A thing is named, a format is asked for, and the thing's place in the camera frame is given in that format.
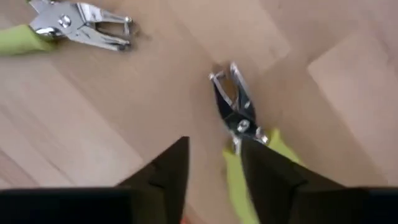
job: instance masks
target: metal pliers head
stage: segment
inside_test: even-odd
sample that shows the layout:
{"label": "metal pliers head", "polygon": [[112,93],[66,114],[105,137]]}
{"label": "metal pliers head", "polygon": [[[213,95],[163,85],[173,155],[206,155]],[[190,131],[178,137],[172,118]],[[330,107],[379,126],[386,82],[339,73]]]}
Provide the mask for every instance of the metal pliers head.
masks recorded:
{"label": "metal pliers head", "polygon": [[256,124],[256,112],[247,85],[235,63],[217,73],[211,73],[216,102],[221,119],[233,138],[234,152],[240,154],[243,137],[267,144],[268,138]]}
{"label": "metal pliers head", "polygon": [[57,39],[66,37],[83,44],[110,50],[127,50],[129,40],[108,35],[97,29],[99,22],[124,24],[124,35],[130,36],[130,17],[122,17],[87,3],[30,0],[29,4],[39,13],[30,27],[42,37]]}

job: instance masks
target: hand tool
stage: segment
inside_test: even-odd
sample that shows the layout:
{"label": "hand tool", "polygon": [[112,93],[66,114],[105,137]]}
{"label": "hand tool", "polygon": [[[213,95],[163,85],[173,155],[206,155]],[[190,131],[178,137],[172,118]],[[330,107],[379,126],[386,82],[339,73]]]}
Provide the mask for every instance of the hand tool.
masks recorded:
{"label": "hand tool", "polygon": [[209,79],[214,86],[216,103],[221,119],[232,136],[232,150],[226,148],[223,156],[226,161],[229,197],[241,223],[259,223],[249,196],[245,181],[241,153],[243,139],[252,139],[268,146],[293,162],[302,164],[296,154],[289,149],[280,137],[280,131],[273,129],[266,135],[256,124],[256,112],[250,99],[247,85],[235,63],[227,69],[211,73]]}
{"label": "hand tool", "polygon": [[101,32],[100,22],[124,24],[130,36],[130,17],[122,17],[87,3],[28,0],[39,15],[29,25],[0,30],[0,55],[24,54],[54,49],[54,40],[68,38],[82,44],[124,51],[131,42]]}

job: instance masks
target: yellow-green handle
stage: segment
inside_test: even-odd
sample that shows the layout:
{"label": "yellow-green handle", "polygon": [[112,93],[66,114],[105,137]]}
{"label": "yellow-green handle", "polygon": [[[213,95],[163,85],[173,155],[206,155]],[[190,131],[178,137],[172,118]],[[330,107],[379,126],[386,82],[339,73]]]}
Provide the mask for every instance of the yellow-green handle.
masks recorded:
{"label": "yellow-green handle", "polygon": [[[283,142],[278,129],[274,129],[269,138],[268,147],[303,166],[303,162],[296,153]],[[236,214],[243,224],[259,223],[246,186],[241,157],[234,154],[231,149],[224,149],[223,156],[226,161],[229,198]]]}
{"label": "yellow-green handle", "polygon": [[25,54],[53,50],[53,42],[44,41],[28,25],[0,30],[0,55]]}

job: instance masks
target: green plastic grip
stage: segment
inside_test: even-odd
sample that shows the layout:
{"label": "green plastic grip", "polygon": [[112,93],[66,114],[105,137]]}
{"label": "green plastic grip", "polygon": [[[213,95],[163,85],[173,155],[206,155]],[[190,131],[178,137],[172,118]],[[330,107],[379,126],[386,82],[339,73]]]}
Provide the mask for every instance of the green plastic grip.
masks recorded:
{"label": "green plastic grip", "polygon": [[[300,158],[283,142],[280,131],[272,130],[269,135],[268,147],[287,157],[291,161],[304,166]],[[258,224],[259,220],[253,204],[251,202],[248,187],[243,172],[241,157],[232,152],[231,149],[223,150],[223,157],[226,161],[226,178],[228,181],[229,199],[233,204],[235,213],[238,215],[241,223]]]}
{"label": "green plastic grip", "polygon": [[50,51],[54,48],[53,42],[41,39],[28,25],[0,30],[0,55],[26,54],[38,50]]}

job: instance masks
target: light wood surface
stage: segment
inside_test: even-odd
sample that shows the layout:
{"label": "light wood surface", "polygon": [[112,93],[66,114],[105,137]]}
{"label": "light wood surface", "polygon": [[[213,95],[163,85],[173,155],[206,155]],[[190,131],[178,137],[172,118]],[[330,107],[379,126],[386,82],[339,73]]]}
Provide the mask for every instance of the light wood surface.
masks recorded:
{"label": "light wood surface", "polygon": [[[259,124],[346,185],[398,185],[394,0],[87,0],[139,23],[120,54],[69,41],[0,58],[0,188],[115,185],[191,137],[188,214],[238,223],[208,73],[234,60]],[[28,23],[4,0],[0,28]]]}

